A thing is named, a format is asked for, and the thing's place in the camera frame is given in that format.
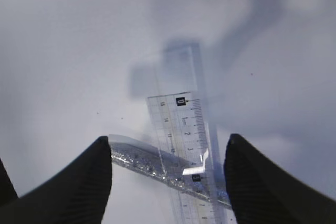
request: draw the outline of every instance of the white surface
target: white surface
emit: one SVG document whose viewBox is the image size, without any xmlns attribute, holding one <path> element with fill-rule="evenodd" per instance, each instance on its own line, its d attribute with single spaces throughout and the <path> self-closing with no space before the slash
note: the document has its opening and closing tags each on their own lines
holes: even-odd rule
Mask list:
<svg viewBox="0 0 336 224">
<path fill-rule="evenodd" d="M 336 198 L 335 0 L 0 3 L 0 156 L 20 195 L 100 135 L 146 140 L 146 81 L 133 77 L 171 39 L 193 38 L 221 153 L 241 133 Z M 104 223 L 172 223 L 164 196 L 162 185 L 114 167 Z"/>
</svg>

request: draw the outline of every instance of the measurement scale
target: measurement scale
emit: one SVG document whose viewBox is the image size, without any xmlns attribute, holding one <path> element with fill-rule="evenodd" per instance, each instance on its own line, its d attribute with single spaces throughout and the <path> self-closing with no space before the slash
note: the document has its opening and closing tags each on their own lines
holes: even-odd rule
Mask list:
<svg viewBox="0 0 336 224">
<path fill-rule="evenodd" d="M 147 99 L 164 173 L 193 184 L 207 201 L 171 189 L 178 224 L 223 224 L 223 209 L 217 202 L 211 148 L 197 92 L 159 95 Z"/>
</svg>

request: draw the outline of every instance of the silver glitter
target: silver glitter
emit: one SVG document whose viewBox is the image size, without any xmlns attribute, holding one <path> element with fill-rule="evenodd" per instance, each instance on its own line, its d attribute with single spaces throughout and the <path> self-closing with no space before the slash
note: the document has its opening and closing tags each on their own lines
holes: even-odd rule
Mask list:
<svg viewBox="0 0 336 224">
<path fill-rule="evenodd" d="M 210 202 L 208 190 L 201 182 L 184 179 L 183 169 L 177 174 L 166 174 L 162 167 L 159 152 L 153 153 L 127 143 L 110 142 L 112 162 L 133 172 L 160 181 L 184 194 Z M 174 162 L 166 159 L 165 166 L 174 166 Z M 225 189 L 217 190 L 217 200 L 225 208 L 231 209 L 231 204 Z"/>
</svg>

